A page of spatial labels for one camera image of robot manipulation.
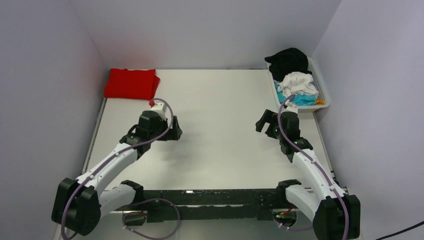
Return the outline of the red t shirt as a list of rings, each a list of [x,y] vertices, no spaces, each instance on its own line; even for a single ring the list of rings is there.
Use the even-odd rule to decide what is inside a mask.
[[[155,97],[160,81],[155,69],[112,68],[103,95],[105,98],[151,100]]]

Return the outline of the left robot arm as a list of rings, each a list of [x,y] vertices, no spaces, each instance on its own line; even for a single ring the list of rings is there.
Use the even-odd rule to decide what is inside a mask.
[[[61,226],[61,237],[86,236],[101,218],[121,207],[137,210],[149,202],[144,187],[124,180],[108,185],[127,167],[150,150],[155,141],[177,141],[183,131],[174,114],[167,119],[162,110],[145,110],[114,149],[95,167],[75,179],[63,179],[57,188],[51,219]]]

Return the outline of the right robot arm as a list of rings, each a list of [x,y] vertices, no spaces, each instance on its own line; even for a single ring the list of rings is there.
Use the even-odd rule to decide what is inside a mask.
[[[266,109],[255,124],[261,132],[279,141],[281,152],[296,166],[312,191],[309,192],[296,179],[279,183],[276,203],[287,208],[297,207],[311,221],[319,240],[353,240],[360,234],[361,202],[356,195],[348,194],[324,170],[313,146],[301,136],[300,120],[296,111],[284,109],[273,112]]]

